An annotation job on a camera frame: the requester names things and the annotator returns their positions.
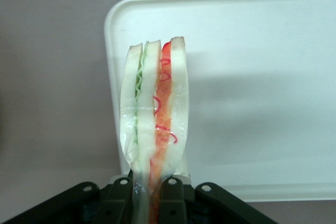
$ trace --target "plastic-wrapped sandwich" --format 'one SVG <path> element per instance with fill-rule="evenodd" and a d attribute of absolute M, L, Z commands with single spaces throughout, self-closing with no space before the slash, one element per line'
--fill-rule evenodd
<path fill-rule="evenodd" d="M 156 223 L 160 181 L 174 174 L 188 127 L 183 37 L 131 46 L 121 87 L 120 141 L 134 173 L 134 223 Z"/>

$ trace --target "plastic tray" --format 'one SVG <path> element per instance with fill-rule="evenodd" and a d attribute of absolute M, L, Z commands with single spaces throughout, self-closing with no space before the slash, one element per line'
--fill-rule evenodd
<path fill-rule="evenodd" d="M 121 1 L 105 23 L 117 134 L 129 46 L 184 36 L 192 184 L 336 199 L 335 17 L 336 0 Z"/>

